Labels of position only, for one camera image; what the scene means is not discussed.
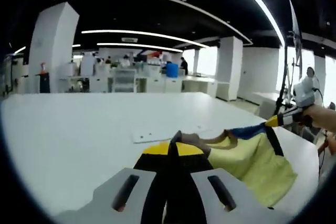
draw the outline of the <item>white desk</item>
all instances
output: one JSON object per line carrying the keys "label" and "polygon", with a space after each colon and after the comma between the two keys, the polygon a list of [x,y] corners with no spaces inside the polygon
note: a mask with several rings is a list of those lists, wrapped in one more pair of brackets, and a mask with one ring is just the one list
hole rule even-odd
{"label": "white desk", "polygon": [[184,83],[184,92],[202,92],[216,97],[217,85],[219,82],[212,78],[182,76],[177,78],[167,77],[165,74],[155,77],[137,76],[138,79],[145,79],[145,91],[148,93],[179,93]]}
{"label": "white desk", "polygon": [[[13,95],[2,103],[4,134],[24,184],[50,214],[78,209],[95,188],[124,167],[133,167],[150,143],[133,144],[137,127],[173,134],[189,125],[207,129],[201,137],[255,125],[263,119],[203,93],[83,93]],[[298,177],[275,205],[290,213],[309,200],[318,185],[316,147],[275,129]]]}
{"label": "white desk", "polygon": [[[272,101],[277,101],[279,98],[279,94],[277,93],[261,93],[261,92],[254,92],[254,95],[258,95],[260,97],[262,97],[262,99],[269,99]],[[296,105],[295,101],[290,101],[290,104],[292,105]]]}

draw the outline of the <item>black ceiling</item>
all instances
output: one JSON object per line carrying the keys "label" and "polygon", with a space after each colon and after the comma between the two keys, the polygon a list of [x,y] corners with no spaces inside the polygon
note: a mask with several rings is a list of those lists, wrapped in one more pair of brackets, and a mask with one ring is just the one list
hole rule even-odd
{"label": "black ceiling", "polygon": [[[237,35],[222,23],[189,7],[167,0],[3,0],[2,47],[13,52],[29,46],[38,13],[55,4],[68,1],[80,15],[75,44],[84,49],[96,48],[98,42],[121,42],[121,37],[136,37],[138,43],[173,47],[181,42],[131,34],[81,34],[83,30],[122,29],[147,31],[196,40],[212,36]],[[285,35],[291,29],[288,0],[263,0]],[[302,32],[336,40],[333,32],[332,0],[292,0]],[[272,30],[266,16],[254,0],[186,0],[249,35],[256,30]],[[250,37],[256,46],[262,41]],[[270,46],[278,46],[275,39]]]}

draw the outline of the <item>white cabinet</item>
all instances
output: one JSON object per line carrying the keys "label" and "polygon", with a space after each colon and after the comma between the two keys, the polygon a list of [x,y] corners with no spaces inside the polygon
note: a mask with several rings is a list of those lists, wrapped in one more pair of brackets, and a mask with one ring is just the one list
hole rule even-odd
{"label": "white cabinet", "polygon": [[219,83],[216,95],[225,101],[229,101],[229,87],[229,83]]}
{"label": "white cabinet", "polygon": [[107,93],[108,78],[107,77],[90,77],[91,93]]}
{"label": "white cabinet", "polygon": [[146,93],[164,93],[165,80],[163,78],[147,78]]}
{"label": "white cabinet", "polygon": [[197,81],[184,81],[183,92],[199,92]]}
{"label": "white cabinet", "polygon": [[182,80],[166,79],[165,81],[165,93],[181,93]]}
{"label": "white cabinet", "polygon": [[199,88],[200,92],[216,97],[217,82],[199,82]]}

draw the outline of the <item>yellow cloth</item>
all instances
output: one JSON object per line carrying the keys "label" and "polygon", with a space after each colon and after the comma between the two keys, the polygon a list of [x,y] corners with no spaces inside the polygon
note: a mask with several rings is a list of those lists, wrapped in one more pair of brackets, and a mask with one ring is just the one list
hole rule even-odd
{"label": "yellow cloth", "polygon": [[238,145],[230,150],[214,146],[228,146],[230,138],[209,144],[212,147],[209,162],[214,168],[223,168],[254,192],[256,199],[264,206],[277,203],[291,188],[297,174],[282,156],[275,155],[265,133],[248,140],[238,138]]}

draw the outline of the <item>human arm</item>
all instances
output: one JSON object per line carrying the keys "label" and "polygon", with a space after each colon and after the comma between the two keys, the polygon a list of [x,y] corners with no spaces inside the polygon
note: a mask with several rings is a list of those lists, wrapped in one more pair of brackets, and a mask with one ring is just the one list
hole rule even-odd
{"label": "human arm", "polygon": [[317,150],[317,153],[318,153],[319,156],[325,150],[325,148],[328,147],[328,144],[329,144],[328,141],[324,141],[323,144],[321,144],[321,146]]}
{"label": "human arm", "polygon": [[312,105],[304,110],[304,115],[309,115],[313,119],[313,125],[336,132],[336,111],[329,110],[319,105]]}
{"label": "human arm", "polygon": [[336,156],[336,134],[329,133],[327,136],[327,146],[329,148],[330,154]]}

